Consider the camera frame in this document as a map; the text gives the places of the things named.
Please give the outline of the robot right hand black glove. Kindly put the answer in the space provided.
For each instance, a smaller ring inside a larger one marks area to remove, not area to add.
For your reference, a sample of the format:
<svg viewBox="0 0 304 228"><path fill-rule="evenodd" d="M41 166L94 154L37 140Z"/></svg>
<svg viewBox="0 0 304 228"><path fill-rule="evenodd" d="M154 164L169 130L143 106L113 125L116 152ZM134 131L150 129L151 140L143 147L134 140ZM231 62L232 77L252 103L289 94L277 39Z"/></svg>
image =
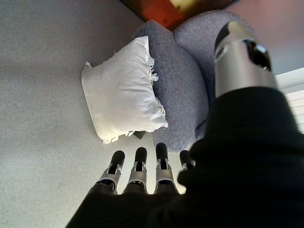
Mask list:
<svg viewBox="0 0 304 228"><path fill-rule="evenodd" d="M114 196L98 182L69 228L303 227L304 136L267 50L232 21L214 51L216 98L178 176L186 192Z"/></svg>

